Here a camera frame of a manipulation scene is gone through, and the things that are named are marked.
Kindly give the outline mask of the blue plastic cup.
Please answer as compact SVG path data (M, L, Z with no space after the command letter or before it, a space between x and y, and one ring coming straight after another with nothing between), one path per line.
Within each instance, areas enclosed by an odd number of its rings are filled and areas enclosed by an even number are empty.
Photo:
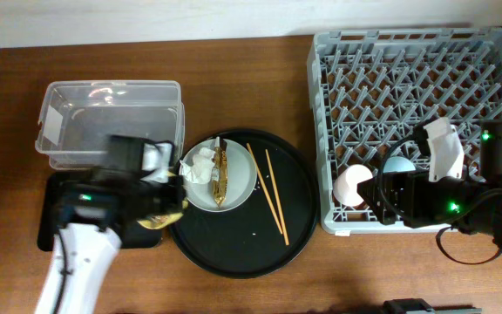
M383 173L402 173L402 172L411 172L415 171L415 165L408 159L402 156L393 156L390 157L384 167Z

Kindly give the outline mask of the pink plastic cup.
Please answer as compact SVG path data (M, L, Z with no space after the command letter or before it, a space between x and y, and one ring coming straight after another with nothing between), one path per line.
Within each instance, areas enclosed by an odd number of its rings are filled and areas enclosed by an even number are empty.
M363 203L363 198L357 192L358 184L372 178L373 175L366 166L349 166L336 179L333 195L343 206L359 206Z

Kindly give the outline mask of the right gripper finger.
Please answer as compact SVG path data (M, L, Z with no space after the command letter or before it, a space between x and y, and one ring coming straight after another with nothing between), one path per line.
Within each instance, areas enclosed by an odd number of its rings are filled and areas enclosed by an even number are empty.
M384 208L382 208L376 201L370 199L363 199L363 207L368 211L368 217L373 222L385 224Z
M381 196L381 188L384 187L384 177L378 176L372 179L361 181L357 184L357 193L363 199L379 199Z

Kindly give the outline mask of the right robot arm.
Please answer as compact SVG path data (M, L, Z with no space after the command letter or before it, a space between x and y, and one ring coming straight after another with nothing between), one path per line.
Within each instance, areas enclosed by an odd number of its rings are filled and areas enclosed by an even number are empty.
M464 150L456 127L440 118L415 126L381 161L387 163L412 141L429 157L428 169L378 170L358 184L357 193L384 225L401 217L412 229L441 225L467 235L486 234L498 248L495 255L502 256L502 119L481 122L479 138L481 182L463 176Z

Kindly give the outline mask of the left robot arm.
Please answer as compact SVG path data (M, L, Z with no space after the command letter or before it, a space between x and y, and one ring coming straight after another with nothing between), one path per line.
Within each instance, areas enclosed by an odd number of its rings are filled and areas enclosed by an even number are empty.
M183 179L171 170L174 150L168 140L112 135L89 176L62 188L38 313L93 312L126 228L135 222L160 230L184 215Z

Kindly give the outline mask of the yellow bowl with food scraps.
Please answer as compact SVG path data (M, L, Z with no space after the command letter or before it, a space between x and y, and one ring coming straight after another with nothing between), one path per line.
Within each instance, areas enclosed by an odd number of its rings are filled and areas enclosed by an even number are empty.
M189 201L187 199L184 199L181 203L180 212L149 216L146 219L137 220L137 223L145 229L150 229L150 230L163 229L180 220L183 217L185 210L188 208L188 204Z

